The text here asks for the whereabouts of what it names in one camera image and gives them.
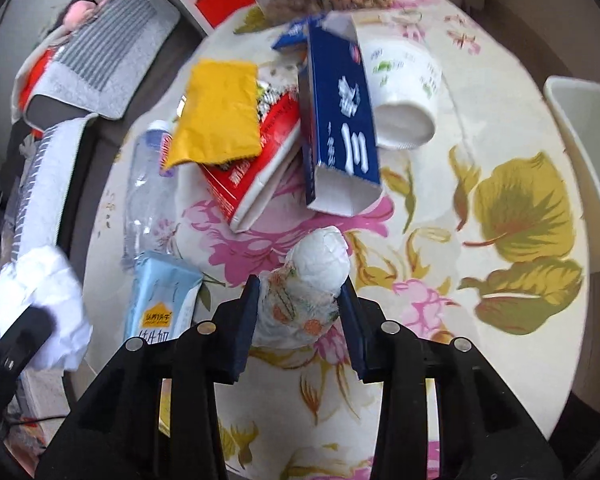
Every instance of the yellow packaging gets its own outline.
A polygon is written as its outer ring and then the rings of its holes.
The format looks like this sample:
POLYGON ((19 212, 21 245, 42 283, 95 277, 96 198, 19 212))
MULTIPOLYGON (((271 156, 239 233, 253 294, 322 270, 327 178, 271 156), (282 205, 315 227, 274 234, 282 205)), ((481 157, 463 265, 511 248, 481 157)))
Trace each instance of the yellow packaging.
POLYGON ((256 64, 242 61, 203 59, 193 67, 165 169, 260 155, 257 74, 256 64))

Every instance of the clear plastic bottle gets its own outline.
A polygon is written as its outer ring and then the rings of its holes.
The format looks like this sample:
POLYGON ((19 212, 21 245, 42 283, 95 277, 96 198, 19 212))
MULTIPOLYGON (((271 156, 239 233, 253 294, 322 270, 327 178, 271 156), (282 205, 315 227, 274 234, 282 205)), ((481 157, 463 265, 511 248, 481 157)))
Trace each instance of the clear plastic bottle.
POLYGON ((173 254, 177 222, 177 168, 163 171, 171 143, 171 125, 154 121, 136 139, 126 187, 122 265, 133 267, 144 251, 173 254))

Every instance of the metal screw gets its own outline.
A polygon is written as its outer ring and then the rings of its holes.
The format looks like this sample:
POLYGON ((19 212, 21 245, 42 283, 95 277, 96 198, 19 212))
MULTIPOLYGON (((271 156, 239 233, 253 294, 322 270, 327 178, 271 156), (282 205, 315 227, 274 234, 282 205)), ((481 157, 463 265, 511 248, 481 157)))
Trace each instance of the metal screw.
POLYGON ((382 323, 382 325, 380 325, 380 328, 387 334, 397 334, 400 332, 400 325, 398 325, 395 321, 385 321, 382 323))
POLYGON ((211 321, 203 321, 198 325, 198 333, 202 335, 209 335, 216 331, 216 325, 211 321))
POLYGON ((141 337, 132 337, 125 343, 125 348, 130 352, 135 352, 142 348, 143 341, 141 337))
POLYGON ((465 339, 464 337, 459 337, 454 341, 454 346, 461 352, 468 352, 471 350, 471 341, 465 339))

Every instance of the white crumpled paper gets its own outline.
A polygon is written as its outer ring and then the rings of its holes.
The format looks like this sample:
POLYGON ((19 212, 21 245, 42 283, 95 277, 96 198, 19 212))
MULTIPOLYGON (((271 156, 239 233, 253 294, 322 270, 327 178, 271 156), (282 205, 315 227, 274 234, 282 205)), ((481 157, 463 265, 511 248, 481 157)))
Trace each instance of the white crumpled paper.
POLYGON ((350 270, 347 243, 331 226, 316 229, 260 273, 258 320, 252 344, 293 349, 315 343, 338 319, 336 298, 350 270))
POLYGON ((32 249, 0 270, 0 337, 29 305, 48 311, 56 326, 28 367, 77 370, 93 327, 84 313, 80 282, 60 249, 32 249))

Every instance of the white paper cup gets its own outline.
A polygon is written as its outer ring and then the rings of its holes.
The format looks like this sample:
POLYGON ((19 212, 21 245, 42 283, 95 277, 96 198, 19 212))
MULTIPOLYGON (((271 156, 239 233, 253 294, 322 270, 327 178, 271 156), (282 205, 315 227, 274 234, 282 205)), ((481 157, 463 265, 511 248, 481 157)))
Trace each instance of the white paper cup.
POLYGON ((406 38, 360 44, 374 109, 378 146, 417 148, 436 132, 442 70, 422 46, 406 38))

